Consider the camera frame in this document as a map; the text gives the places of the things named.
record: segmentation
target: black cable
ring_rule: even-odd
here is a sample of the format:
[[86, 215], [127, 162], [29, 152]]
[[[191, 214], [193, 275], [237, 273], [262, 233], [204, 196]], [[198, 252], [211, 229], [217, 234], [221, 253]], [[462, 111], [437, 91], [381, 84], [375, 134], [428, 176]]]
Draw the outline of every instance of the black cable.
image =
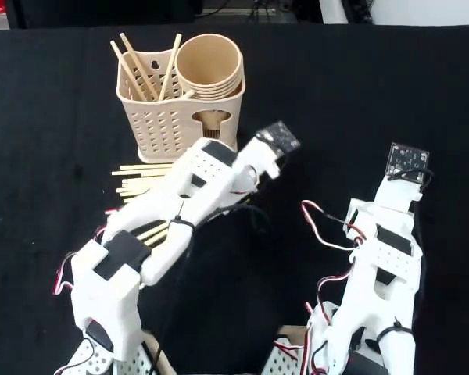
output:
[[211, 219], [215, 218], [216, 216], [218, 216], [222, 213], [225, 213], [226, 211], [234, 212], [234, 211], [238, 211], [239, 209], [248, 209], [251, 212], [259, 213], [264, 218], [265, 221], [267, 221], [268, 223], [270, 222], [269, 217], [267, 216], [267, 214], [262, 209], [260, 209], [257, 206], [248, 205], [248, 204], [245, 204], [245, 203], [238, 203], [238, 204], [235, 204], [235, 205], [228, 205], [226, 207], [222, 207], [222, 208], [219, 208], [219, 209], [214, 209], [209, 215], [205, 216], [202, 220], [200, 220], [199, 223], [196, 226], [194, 226], [192, 223], [184, 222], [179, 215], [175, 217], [175, 219], [174, 219], [175, 223], [182, 223], [184, 225], [188, 225], [188, 226], [193, 228], [193, 232], [192, 232], [191, 240], [189, 241], [188, 247], [186, 248], [186, 250], [184, 252], [184, 261], [182, 263], [182, 267], [178, 271], [179, 274], [177, 275], [177, 279], [176, 279], [177, 292], [172, 295], [172, 299], [170, 300], [169, 312], [166, 316], [167, 319], [166, 319], [165, 323], [163, 324], [163, 327], [162, 327], [162, 330], [161, 330], [160, 341], [159, 341], [159, 344], [158, 344], [158, 350], [156, 350], [155, 358], [153, 359], [151, 369], [149, 370], [149, 373], [151, 375], [153, 374], [153, 370], [156, 368], [156, 364], [158, 363], [159, 356], [163, 351], [162, 350], [162, 345], [163, 345], [163, 342], [165, 341], [165, 337], [166, 337], [166, 333], [168, 331], [168, 327], [170, 325], [171, 317], [174, 314], [174, 310], [176, 309], [177, 302], [179, 301], [179, 294], [180, 294], [179, 290], [180, 290], [182, 278], [184, 276], [184, 271], [186, 270], [186, 266], [188, 265], [188, 261], [191, 257], [191, 253], [193, 251], [193, 247], [194, 247], [193, 242], [194, 242], [195, 233], [198, 232], [198, 230], [201, 227], [203, 227], [206, 223], [208, 223]]
[[256, 10], [258, 11], [258, 0], [254, 0], [253, 4], [252, 4], [252, 11], [250, 12], [249, 16], [247, 17], [247, 22], [249, 22], [252, 18], [253, 20], [255, 21], [256, 18], [255, 18], [255, 15], [256, 15]]
[[64, 367], [61, 372], [59, 372], [59, 370], [57, 370], [54, 375], [61, 375], [64, 371], [68, 370], [68, 369], [73, 369], [74, 367], [77, 367], [79, 365], [83, 365], [84, 363], [88, 362], [95, 354], [95, 348], [94, 348], [94, 344], [92, 344], [92, 341], [90, 340], [90, 338], [88, 337], [84, 337], [84, 339], [81, 341], [81, 342], [84, 342], [85, 340], [88, 340], [88, 343], [91, 345], [91, 348], [92, 348], [92, 354], [90, 357], [88, 357], [87, 359], [83, 360], [82, 362], [79, 362], [79, 363], [75, 363], [73, 365], [69, 365], [69, 366], [66, 366]]
[[268, 3], [268, 1], [266, 0], [264, 2], [264, 8], [266, 8], [266, 20], [267, 20], [268, 23], [271, 23], [271, 18], [269, 17], [269, 10], [267, 9], [267, 3]]
[[419, 212], [419, 202], [414, 202], [414, 232], [415, 238], [417, 239], [417, 243], [419, 244], [419, 248], [422, 251], [422, 258], [421, 258], [421, 281], [419, 282], [419, 290], [417, 293], [417, 304], [414, 309], [414, 318], [413, 321], [417, 321], [421, 309], [422, 303], [425, 300], [425, 279], [428, 274], [428, 263], [425, 259], [425, 252], [424, 252], [424, 242], [422, 239], [422, 229], [421, 229], [421, 217]]
[[411, 334], [412, 336], [414, 335], [414, 333], [412, 332], [412, 330], [410, 328], [406, 328], [406, 327], [402, 326], [401, 323], [399, 322], [399, 320], [397, 320], [395, 318], [395, 321], [392, 324], [392, 326], [387, 327], [380, 334], [378, 334], [377, 339], [375, 341], [377, 343], [381, 342], [382, 338], [390, 332], [405, 332], [406, 334]]
[[394, 173], [388, 177], [388, 181], [399, 180], [408, 173], [424, 173], [428, 176], [428, 180], [425, 184], [421, 185], [421, 192], [424, 191], [424, 189], [431, 183], [432, 178], [435, 175], [432, 170], [428, 170], [427, 168], [413, 168], [411, 170], [400, 170], [399, 172]]
[[[435, 175], [432, 170], [429, 170], [427, 168], [413, 168], [411, 170], [400, 170], [397, 173], [394, 173], [392, 176], [388, 177], [389, 181], [392, 180], [398, 180], [400, 178], [403, 178], [407, 173], [424, 173], [428, 176], [427, 181], [421, 185], [421, 188], [419, 189], [420, 192], [423, 192], [427, 186], [432, 181], [433, 176]], [[419, 210], [419, 202], [414, 202], [414, 233], [415, 237], [417, 239], [417, 243], [419, 244], [419, 248], [421, 248], [422, 251], [422, 259], [421, 259], [421, 281], [419, 283], [419, 290], [417, 293], [417, 306], [414, 309], [414, 318], [413, 321], [415, 322], [421, 312], [421, 306], [422, 302], [425, 299], [425, 279], [428, 273], [428, 263], [425, 258], [425, 251], [424, 251], [424, 242], [422, 240], [422, 229], [421, 229], [421, 215], [420, 215], [420, 210]]]
[[204, 18], [204, 17], [208, 17], [208, 16], [212, 16], [213, 14], [216, 14], [218, 12], [220, 12], [222, 9], [226, 8], [227, 4], [229, 4], [231, 0], [226, 0], [225, 2], [223, 2], [219, 8], [217, 8], [216, 10], [214, 10], [213, 12], [210, 12], [210, 13], [204, 13], [204, 14], [198, 14], [197, 16], [195, 16], [195, 18]]
[[321, 344], [321, 346], [320, 346], [318, 349], [316, 349], [316, 350], [313, 352], [313, 354], [311, 355], [311, 363], [313, 364], [313, 367], [315, 367], [315, 365], [314, 365], [314, 356], [315, 356], [320, 350], [322, 350], [322, 349], [325, 347], [326, 344], [328, 344], [328, 340], [325, 340], [324, 343]]

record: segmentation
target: black fabric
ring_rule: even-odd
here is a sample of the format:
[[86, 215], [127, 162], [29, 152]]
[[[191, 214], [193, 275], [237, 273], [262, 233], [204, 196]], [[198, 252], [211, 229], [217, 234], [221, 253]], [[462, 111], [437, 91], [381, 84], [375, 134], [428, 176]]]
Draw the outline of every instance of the black fabric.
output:
[[190, 0], [5, 0], [11, 28], [191, 22]]
[[[50, 293], [63, 255], [120, 203], [109, 171], [138, 161], [115, 94], [109, 40], [121, 31], [149, 51], [170, 48], [178, 31], [232, 38], [247, 83], [238, 143], [275, 120], [302, 142], [255, 198], [272, 237], [235, 212], [195, 239], [164, 345], [179, 373], [257, 371], [277, 327], [305, 323], [316, 281], [348, 263], [317, 243], [299, 201], [340, 217], [351, 197], [372, 199], [392, 141], [429, 150], [435, 171], [420, 207], [417, 373], [469, 373], [469, 27], [305, 25], [0, 32], [0, 373], [52, 373], [81, 341], [68, 293]], [[346, 243], [333, 221], [317, 224]], [[144, 328], [159, 332], [176, 272], [142, 291]], [[335, 284], [323, 297], [340, 302]]]

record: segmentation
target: black circuit board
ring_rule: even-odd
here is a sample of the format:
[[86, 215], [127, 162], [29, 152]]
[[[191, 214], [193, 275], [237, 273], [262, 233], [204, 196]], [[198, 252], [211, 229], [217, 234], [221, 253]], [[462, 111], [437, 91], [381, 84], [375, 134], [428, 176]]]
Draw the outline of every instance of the black circuit board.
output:
[[[413, 170], [415, 168], [427, 168], [429, 161], [429, 152], [413, 148], [398, 143], [391, 144], [388, 163], [385, 167], [385, 175], [392, 176], [402, 170]], [[408, 173], [401, 177], [402, 180], [414, 182], [416, 184], [424, 183], [425, 173]]]

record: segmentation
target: paper cup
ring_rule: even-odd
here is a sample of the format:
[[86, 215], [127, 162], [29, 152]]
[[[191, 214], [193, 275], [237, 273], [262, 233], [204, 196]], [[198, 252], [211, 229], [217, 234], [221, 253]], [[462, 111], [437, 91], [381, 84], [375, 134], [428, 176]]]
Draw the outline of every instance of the paper cup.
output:
[[220, 90], [234, 82], [243, 71], [242, 53], [227, 37], [203, 34], [186, 41], [176, 54], [177, 77], [184, 90]]

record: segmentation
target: perforated metal plate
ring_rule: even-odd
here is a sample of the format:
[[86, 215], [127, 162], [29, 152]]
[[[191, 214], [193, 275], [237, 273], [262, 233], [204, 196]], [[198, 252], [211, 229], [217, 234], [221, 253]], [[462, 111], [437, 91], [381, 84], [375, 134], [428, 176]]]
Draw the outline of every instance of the perforated metal plate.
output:
[[[94, 355], [79, 366], [63, 371], [63, 375], [103, 375], [106, 374], [113, 364], [113, 375], [149, 375], [151, 369], [151, 359], [146, 351], [139, 346], [134, 358], [128, 362], [113, 361], [110, 352], [107, 352], [100, 345], [94, 343]], [[90, 357], [92, 348], [87, 340], [83, 340], [73, 357], [69, 361], [69, 365], [76, 365]]]
[[[280, 337], [277, 341], [290, 345], [290, 341], [285, 337]], [[293, 352], [298, 360], [293, 359], [290, 355], [274, 347], [267, 359], [266, 365], [264, 365], [261, 375], [298, 375], [300, 363], [302, 362], [302, 349]]]
[[[85, 375], [86, 373], [91, 373], [93, 375], [104, 374], [111, 365], [113, 358], [111, 357], [111, 353], [107, 352], [100, 345], [97, 345], [94, 342], [93, 345], [94, 355], [87, 362], [63, 371], [63, 375]], [[77, 363], [80, 363], [90, 357], [91, 354], [91, 345], [87, 340], [83, 340], [78, 349], [75, 351], [73, 357], [71, 357], [68, 365], [76, 365]]]
[[141, 345], [130, 361], [113, 363], [113, 375], [149, 375], [151, 365], [151, 359]]

